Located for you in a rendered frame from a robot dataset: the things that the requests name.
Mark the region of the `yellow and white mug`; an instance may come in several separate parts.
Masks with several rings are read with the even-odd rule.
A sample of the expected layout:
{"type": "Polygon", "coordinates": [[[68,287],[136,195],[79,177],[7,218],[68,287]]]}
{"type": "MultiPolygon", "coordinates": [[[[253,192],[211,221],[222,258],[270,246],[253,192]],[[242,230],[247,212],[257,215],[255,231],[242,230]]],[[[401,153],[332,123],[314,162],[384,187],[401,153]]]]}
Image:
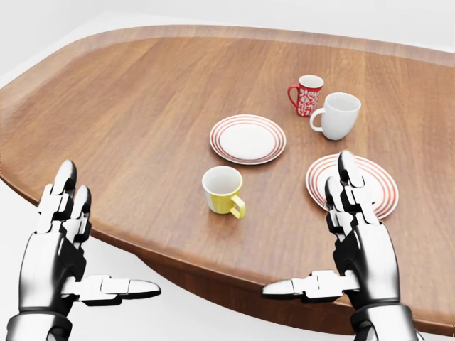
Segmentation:
{"type": "Polygon", "coordinates": [[[232,214],[237,219],[245,216],[246,205],[240,198],[243,178],[238,170],[230,166],[212,167],[205,172],[201,183],[214,213],[232,214]]]}

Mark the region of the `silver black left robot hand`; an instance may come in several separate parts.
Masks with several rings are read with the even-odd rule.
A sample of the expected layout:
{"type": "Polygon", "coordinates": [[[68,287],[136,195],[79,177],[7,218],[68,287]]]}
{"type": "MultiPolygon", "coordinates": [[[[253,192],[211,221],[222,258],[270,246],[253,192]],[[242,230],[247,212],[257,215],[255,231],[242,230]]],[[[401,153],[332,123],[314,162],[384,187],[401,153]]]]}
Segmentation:
{"type": "Polygon", "coordinates": [[[45,186],[36,230],[23,256],[19,310],[67,315],[75,301],[88,306],[119,305],[123,300],[151,298],[161,288],[150,281],[85,275],[83,244],[92,224],[90,189],[76,186],[77,168],[64,161],[53,183],[45,186]]]}

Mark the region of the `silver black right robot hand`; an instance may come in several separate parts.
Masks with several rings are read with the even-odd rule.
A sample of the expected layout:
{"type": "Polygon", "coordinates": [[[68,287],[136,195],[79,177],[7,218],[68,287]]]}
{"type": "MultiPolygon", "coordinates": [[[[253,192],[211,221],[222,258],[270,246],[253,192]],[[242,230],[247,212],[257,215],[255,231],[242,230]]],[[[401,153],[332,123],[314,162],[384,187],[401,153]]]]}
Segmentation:
{"type": "Polygon", "coordinates": [[[338,174],[325,184],[326,224],[337,238],[333,252],[337,269],[267,284],[262,289],[264,297],[324,302],[347,295],[356,309],[400,301],[392,240],[375,215],[370,191],[351,152],[339,153],[338,174]]]}

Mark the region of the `red patterned mug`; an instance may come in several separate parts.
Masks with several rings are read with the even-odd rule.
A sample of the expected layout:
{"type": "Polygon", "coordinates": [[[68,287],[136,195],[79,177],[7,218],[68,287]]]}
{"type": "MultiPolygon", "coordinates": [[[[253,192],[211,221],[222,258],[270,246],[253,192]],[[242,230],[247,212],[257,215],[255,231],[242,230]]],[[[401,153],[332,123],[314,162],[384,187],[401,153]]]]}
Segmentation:
{"type": "Polygon", "coordinates": [[[290,85],[287,95],[296,108],[296,113],[301,117],[310,117],[316,110],[324,80],[317,75],[302,75],[298,83],[290,85]],[[291,91],[297,90],[297,98],[293,99],[291,91]]]}

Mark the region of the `plain white mug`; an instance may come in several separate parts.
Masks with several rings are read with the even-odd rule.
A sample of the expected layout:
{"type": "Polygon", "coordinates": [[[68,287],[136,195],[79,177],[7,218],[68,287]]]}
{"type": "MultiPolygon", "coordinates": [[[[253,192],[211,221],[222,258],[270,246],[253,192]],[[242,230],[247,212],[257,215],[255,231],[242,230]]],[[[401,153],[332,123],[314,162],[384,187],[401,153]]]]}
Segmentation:
{"type": "Polygon", "coordinates": [[[334,92],[325,98],[323,107],[310,116],[309,125],[327,139],[338,141],[352,130],[360,108],[361,101],[354,95],[334,92]]]}

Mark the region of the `white plate with red rings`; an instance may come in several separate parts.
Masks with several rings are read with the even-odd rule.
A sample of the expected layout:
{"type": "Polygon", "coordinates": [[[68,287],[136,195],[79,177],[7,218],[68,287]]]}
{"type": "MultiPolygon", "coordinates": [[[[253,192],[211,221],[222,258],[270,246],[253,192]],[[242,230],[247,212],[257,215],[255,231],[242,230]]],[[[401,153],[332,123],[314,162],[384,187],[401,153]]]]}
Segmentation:
{"type": "MultiPolygon", "coordinates": [[[[365,184],[370,190],[373,209],[378,219],[387,217],[397,207],[399,190],[392,176],[381,166],[360,156],[354,156],[365,184]]],[[[325,184],[333,176],[339,180],[338,154],[314,161],[306,172],[306,189],[323,210],[326,209],[325,184]]]]}
{"type": "Polygon", "coordinates": [[[259,165],[280,156],[287,138],[274,121],[253,114],[226,117],[213,126],[209,142],[220,157],[241,165],[259,165]]]}

